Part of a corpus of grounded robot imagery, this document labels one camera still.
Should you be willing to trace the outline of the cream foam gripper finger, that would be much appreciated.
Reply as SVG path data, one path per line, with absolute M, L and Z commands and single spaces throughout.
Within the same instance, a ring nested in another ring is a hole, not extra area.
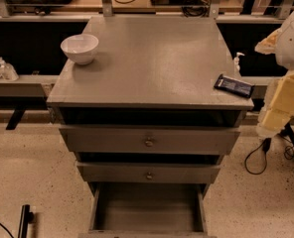
M 279 33 L 280 33 L 279 29 L 276 29 L 275 31 L 273 31 L 270 35 L 268 35 L 266 38 L 260 41 L 255 46 L 254 50 L 264 55 L 274 54 Z
M 261 138 L 278 134 L 294 116 L 294 71 L 274 79 L 267 87 L 256 132 Z

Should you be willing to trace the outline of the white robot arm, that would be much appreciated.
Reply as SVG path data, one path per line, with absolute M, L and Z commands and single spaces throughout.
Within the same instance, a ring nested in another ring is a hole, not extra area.
M 259 42 L 255 50 L 265 55 L 275 54 L 276 62 L 287 69 L 284 76 L 268 84 L 258 116 L 257 134 L 272 138 L 294 115 L 294 11 L 280 28 Z

